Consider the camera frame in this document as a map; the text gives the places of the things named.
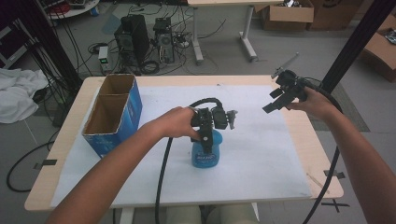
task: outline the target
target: white cloth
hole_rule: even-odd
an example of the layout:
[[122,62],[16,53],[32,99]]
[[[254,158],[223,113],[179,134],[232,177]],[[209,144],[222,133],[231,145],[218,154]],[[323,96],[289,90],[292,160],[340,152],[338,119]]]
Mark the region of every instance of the white cloth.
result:
[[41,70],[0,68],[0,123],[13,123],[35,113],[38,105],[32,98],[47,85]]

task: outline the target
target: blue container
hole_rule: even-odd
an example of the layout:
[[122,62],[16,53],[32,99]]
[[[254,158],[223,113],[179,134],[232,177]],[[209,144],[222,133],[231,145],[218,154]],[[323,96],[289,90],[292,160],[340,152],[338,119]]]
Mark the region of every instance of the blue container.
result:
[[193,142],[191,161],[192,165],[198,168],[213,167],[218,164],[220,158],[219,145],[222,142],[221,133],[216,130],[212,131],[213,146],[212,153],[204,153],[204,148],[200,142]]

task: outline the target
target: wooden table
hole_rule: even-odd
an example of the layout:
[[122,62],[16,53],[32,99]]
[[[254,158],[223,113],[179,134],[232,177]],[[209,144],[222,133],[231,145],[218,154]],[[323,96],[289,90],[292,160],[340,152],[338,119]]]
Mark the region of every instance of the wooden table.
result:
[[254,62],[257,59],[257,54],[254,51],[248,40],[248,30],[250,27],[251,16],[253,14],[253,5],[263,5],[263,4],[276,4],[281,3],[283,1],[279,0],[189,0],[189,6],[193,7],[193,30],[192,30],[192,46],[194,47],[195,59],[199,64],[204,60],[204,57],[201,52],[201,48],[198,42],[198,7],[220,7],[220,6],[232,6],[232,5],[247,5],[247,15],[246,15],[246,23],[243,32],[239,32],[241,36],[241,40],[245,48],[247,49],[247,53],[249,54],[249,59],[251,62]]
[[[271,85],[277,88],[270,76],[174,76],[174,77],[137,77],[139,86],[204,86],[219,82],[225,85]],[[73,103],[64,122],[64,126],[47,157],[57,160],[55,165],[43,166],[30,192],[25,208],[29,211],[51,210],[50,202],[57,188],[64,160],[78,134],[79,127],[87,113],[95,90],[103,83],[104,77],[89,77],[85,79],[80,92]],[[317,198],[326,176],[324,170],[330,168],[329,160],[318,140],[318,137],[304,112],[282,110],[290,136],[295,145],[298,157],[306,173],[306,178],[312,193],[312,199]],[[343,196],[343,189],[336,177],[325,194],[325,198]]]

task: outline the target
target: cardboard box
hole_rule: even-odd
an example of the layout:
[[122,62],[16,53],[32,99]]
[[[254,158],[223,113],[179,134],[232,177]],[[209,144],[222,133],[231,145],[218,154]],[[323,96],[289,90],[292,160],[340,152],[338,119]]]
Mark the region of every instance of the cardboard box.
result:
[[309,0],[300,1],[302,7],[255,6],[261,12],[264,30],[303,31],[314,19],[314,7]]
[[311,0],[315,7],[314,21],[308,30],[344,30],[361,7],[363,0]]
[[142,102],[133,75],[108,75],[102,84],[82,135],[103,158],[134,134]]
[[389,15],[364,47],[360,58],[389,82],[396,82],[396,45],[384,35],[396,29],[396,18]]

